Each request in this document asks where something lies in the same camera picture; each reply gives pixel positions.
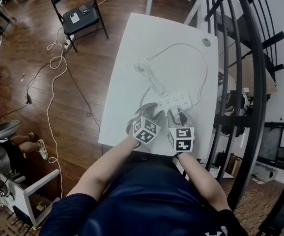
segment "black wrist strap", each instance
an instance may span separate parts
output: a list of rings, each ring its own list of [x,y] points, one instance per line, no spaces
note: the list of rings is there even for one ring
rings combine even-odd
[[[175,158],[175,157],[178,157],[180,154],[182,154],[184,151],[180,151],[180,152],[177,152],[174,156],[173,156],[173,158]]]

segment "black shorts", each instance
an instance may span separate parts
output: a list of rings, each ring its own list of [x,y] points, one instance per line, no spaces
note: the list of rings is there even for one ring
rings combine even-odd
[[[7,141],[0,144],[9,157],[11,169],[20,171],[24,158],[19,146],[12,141]]]

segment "black folding chair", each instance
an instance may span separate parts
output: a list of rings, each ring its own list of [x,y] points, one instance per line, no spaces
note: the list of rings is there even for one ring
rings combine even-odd
[[[59,1],[61,0],[52,0],[52,3],[58,15],[58,18],[63,26],[64,34],[66,34],[66,36],[70,40],[76,52],[77,52],[77,49],[75,45],[73,44],[70,36],[81,30],[84,30],[90,26],[93,26],[99,23],[99,21],[101,21],[103,27],[96,29],[90,33],[104,29],[106,38],[107,39],[109,38],[96,0],[87,2],[86,4],[83,4],[80,7],[74,8],[64,13],[63,16],[61,16],[61,14],[58,12],[56,8],[56,3],[58,3]]]

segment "person's right arm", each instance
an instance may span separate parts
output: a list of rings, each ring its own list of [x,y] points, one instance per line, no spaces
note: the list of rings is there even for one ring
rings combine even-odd
[[[216,211],[230,210],[219,183],[189,152],[180,154],[178,159],[197,191]]]

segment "shoe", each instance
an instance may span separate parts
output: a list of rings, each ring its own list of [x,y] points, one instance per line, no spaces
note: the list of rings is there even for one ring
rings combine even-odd
[[[34,142],[34,133],[33,132],[30,132],[29,134],[28,134],[28,136],[29,136],[29,141],[30,142]]]
[[[48,158],[48,153],[47,153],[47,150],[46,150],[46,146],[45,146],[45,143],[44,141],[41,139],[41,140],[38,140],[37,141],[38,143],[40,143],[40,149],[38,150],[38,153],[42,156],[42,158],[46,161],[47,158]]]

